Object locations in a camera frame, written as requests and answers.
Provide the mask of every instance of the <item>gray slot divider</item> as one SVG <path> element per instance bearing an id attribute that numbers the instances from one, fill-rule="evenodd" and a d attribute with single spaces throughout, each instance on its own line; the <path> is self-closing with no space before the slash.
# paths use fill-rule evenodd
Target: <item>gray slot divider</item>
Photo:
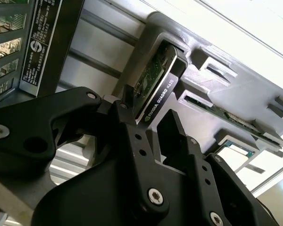
<path id="1" fill-rule="evenodd" d="M 0 44 L 10 40 L 22 38 L 24 34 L 25 34 L 24 29 L 0 33 Z"/>

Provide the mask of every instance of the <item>green circuit board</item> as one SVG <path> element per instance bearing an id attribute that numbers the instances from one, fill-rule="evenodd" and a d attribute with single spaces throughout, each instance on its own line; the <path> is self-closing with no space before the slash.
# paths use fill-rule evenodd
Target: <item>green circuit board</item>
<path id="1" fill-rule="evenodd" d="M 226 110 L 220 108 L 220 107 L 217 107 L 215 105 L 213 105 L 212 107 L 208 107 L 202 103 L 200 103 L 199 101 L 189 97 L 189 96 L 186 96 L 184 98 L 187 102 L 193 104 L 193 105 L 196 105 L 198 106 L 199 108 L 217 116 L 218 118 L 234 125 L 234 126 L 237 126 L 243 130 L 246 130 L 248 131 L 250 134 L 253 134 L 254 136 L 256 137 L 259 137 L 259 138 L 262 138 L 263 140 L 275 145 L 275 146 L 278 146 L 280 149 L 281 147 L 279 146 L 278 143 L 276 143 L 275 141 L 265 137 L 253 124 L 251 124 L 250 122 L 248 121 L 245 121 L 233 114 L 231 114 L 230 112 L 227 112 Z"/>
<path id="2" fill-rule="evenodd" d="M 18 59 L 0 67 L 0 77 L 15 71 L 17 69 L 17 63 L 18 63 Z"/>
<path id="3" fill-rule="evenodd" d="M 0 33 L 22 29 L 24 27 L 25 17 L 22 14 L 0 16 Z"/>
<path id="4" fill-rule="evenodd" d="M 165 50 L 163 50 L 163 52 L 158 51 L 154 55 L 134 87 L 133 109 L 135 113 L 138 113 L 142 109 L 165 71 L 164 65 L 166 64 L 167 58 L 164 56 L 164 52 Z"/>

